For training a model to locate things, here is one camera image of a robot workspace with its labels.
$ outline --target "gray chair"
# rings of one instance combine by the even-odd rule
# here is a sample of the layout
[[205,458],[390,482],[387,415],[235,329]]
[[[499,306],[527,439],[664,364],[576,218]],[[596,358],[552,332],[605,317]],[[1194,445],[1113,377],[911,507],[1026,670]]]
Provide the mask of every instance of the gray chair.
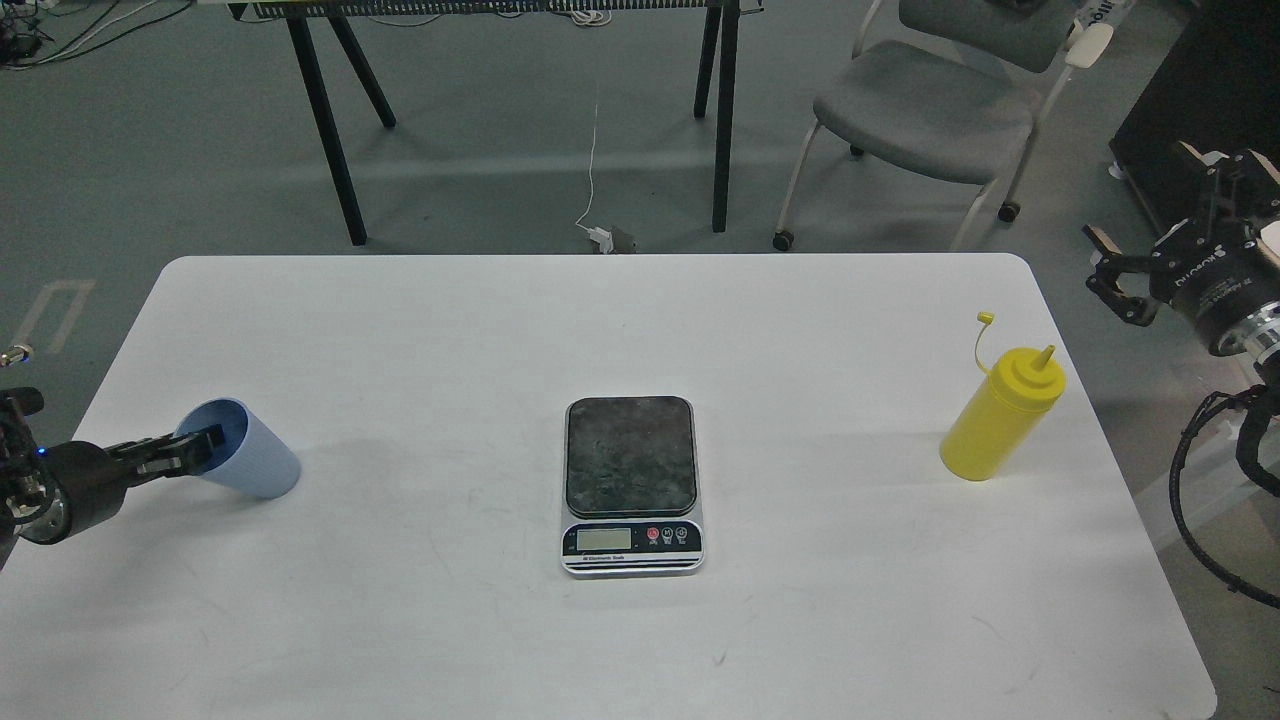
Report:
[[896,40],[864,53],[882,3],[873,0],[861,22],[852,61],[813,102],[817,122],[791,174],[773,236],[778,250],[790,250],[795,242],[787,229],[791,199],[822,128],[847,142],[855,159],[869,152],[914,173],[982,186],[951,250],[960,246],[987,193],[1020,158],[998,213],[1001,220],[1012,222],[1020,209],[1014,192],[1037,128],[1071,69],[1091,67],[1112,33],[1101,23],[1080,28],[1073,0],[900,0],[899,19],[908,28],[963,42],[1030,73],[1046,72],[1068,49],[1060,77],[1042,96],[1007,77],[986,74]]

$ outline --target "black cabinet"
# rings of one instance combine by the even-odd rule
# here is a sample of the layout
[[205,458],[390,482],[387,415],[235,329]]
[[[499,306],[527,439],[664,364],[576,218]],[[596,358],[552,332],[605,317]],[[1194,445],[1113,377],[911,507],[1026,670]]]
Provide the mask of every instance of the black cabinet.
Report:
[[1111,140],[1161,234],[1192,214],[1199,190],[1179,140],[1280,164],[1280,1],[1206,0]]

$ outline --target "chair backrest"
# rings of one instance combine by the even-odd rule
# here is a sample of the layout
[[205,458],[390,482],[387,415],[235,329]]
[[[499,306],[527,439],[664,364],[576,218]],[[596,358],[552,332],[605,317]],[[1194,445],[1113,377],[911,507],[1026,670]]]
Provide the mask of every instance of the chair backrest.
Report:
[[1041,0],[1028,8],[997,0],[900,0],[904,26],[972,45],[1042,73],[1066,42],[1078,8],[1073,0]]

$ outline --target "scale lcd display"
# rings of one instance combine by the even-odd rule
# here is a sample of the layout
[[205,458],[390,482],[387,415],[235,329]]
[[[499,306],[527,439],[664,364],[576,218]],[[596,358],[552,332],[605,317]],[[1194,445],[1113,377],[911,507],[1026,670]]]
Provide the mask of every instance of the scale lcd display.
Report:
[[577,548],[590,550],[631,550],[630,528],[608,528],[602,530],[579,530]]

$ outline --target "yellow squeeze bottle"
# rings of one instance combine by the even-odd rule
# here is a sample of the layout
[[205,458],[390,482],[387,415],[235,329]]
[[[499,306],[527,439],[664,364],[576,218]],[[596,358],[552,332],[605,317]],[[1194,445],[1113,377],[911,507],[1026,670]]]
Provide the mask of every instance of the yellow squeeze bottle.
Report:
[[[995,319],[991,313],[978,314],[984,325],[979,342]],[[974,360],[987,379],[942,438],[940,455],[948,470],[966,480],[986,480],[1027,439],[1066,389],[1066,373],[1053,360],[1053,350],[1052,345],[1044,350],[1015,347],[988,369],[974,343]]]

